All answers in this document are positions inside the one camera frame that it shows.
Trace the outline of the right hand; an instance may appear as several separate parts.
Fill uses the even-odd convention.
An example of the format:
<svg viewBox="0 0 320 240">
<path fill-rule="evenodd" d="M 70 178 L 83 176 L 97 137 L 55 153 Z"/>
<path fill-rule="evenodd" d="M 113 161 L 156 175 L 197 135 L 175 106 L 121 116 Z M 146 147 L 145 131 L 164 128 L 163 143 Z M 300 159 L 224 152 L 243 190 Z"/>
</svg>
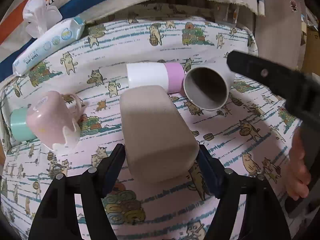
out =
<svg viewBox="0 0 320 240">
<path fill-rule="evenodd" d="M 289 151 L 289 163 L 286 168 L 285 187 L 287 194 L 294 201 L 306 198 L 311 175 L 305 163 L 305 150 L 300 136 L 300 127 L 295 130 Z"/>
</svg>

